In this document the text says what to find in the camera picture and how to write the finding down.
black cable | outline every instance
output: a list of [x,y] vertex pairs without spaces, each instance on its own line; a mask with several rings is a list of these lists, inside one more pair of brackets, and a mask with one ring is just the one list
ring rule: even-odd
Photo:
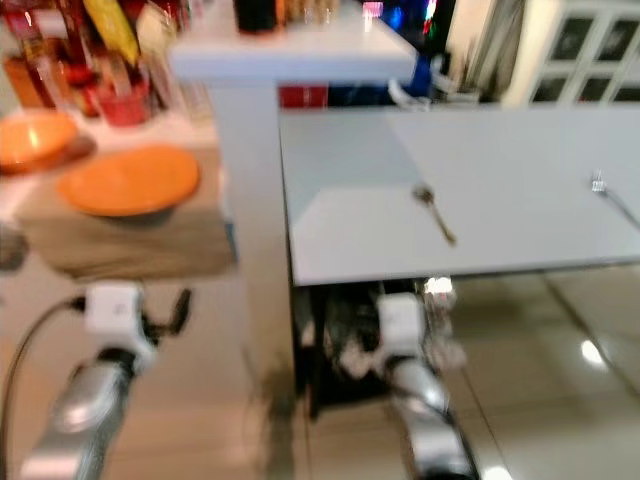
[[9,370],[7,371],[7,378],[2,388],[2,412],[0,413],[0,480],[7,480],[9,475],[9,422],[11,419],[15,380],[18,370],[22,366],[27,351],[31,346],[31,342],[40,328],[53,318],[54,314],[66,309],[84,311],[84,306],[84,297],[75,297],[63,300],[49,307],[38,317],[33,325],[31,325],[13,354],[13,358],[9,364]]

white cabinet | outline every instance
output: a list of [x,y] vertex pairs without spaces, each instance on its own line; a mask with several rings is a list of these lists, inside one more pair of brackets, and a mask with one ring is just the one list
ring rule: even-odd
[[505,105],[640,101],[640,2],[530,0]]

red container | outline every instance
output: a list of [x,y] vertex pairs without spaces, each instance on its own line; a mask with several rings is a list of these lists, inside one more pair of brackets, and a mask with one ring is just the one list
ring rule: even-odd
[[98,90],[94,95],[98,110],[113,127],[130,127],[151,118],[149,84],[134,85],[130,95],[116,96],[112,90]]
[[95,74],[86,65],[68,65],[64,74],[69,84],[73,103],[85,117],[97,117],[98,110],[91,98],[98,88]]
[[327,108],[329,87],[326,85],[280,87],[280,107]]

jar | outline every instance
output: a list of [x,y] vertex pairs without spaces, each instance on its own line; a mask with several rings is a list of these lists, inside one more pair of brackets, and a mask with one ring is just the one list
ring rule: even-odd
[[85,117],[98,117],[93,94],[98,87],[96,75],[86,65],[69,65],[65,68],[65,77],[75,106]]
[[151,118],[148,82],[132,85],[131,93],[127,95],[116,95],[115,91],[104,86],[93,94],[102,116],[112,127],[131,127]]

white table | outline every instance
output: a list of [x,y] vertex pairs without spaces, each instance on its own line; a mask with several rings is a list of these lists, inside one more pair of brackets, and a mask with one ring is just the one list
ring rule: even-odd
[[416,54],[348,1],[329,25],[296,25],[252,37],[237,32],[231,0],[216,0],[170,59],[181,80],[209,85],[252,319],[247,351],[261,378],[291,372],[277,86],[408,80]]
[[[297,285],[640,260],[637,107],[285,114]],[[411,195],[429,184],[449,246]]]

